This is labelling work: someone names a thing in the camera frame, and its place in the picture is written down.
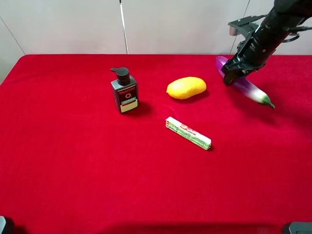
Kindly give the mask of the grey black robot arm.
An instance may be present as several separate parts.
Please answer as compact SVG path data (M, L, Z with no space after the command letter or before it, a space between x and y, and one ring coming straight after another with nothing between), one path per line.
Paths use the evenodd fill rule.
M312 17L310 0L275 0L266 15L249 16L229 22L230 35L243 35L245 40L237 53L221 68L223 83L231 85L238 78L258 71L282 43L294 41L299 32L311 30L301 27Z

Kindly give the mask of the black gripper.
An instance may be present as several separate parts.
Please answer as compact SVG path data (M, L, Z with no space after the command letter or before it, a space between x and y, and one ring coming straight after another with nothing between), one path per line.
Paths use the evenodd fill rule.
M249 33L238 52L221 68L224 73L223 83L229 86L236 78L259 70L274 52L275 36L269 31Z

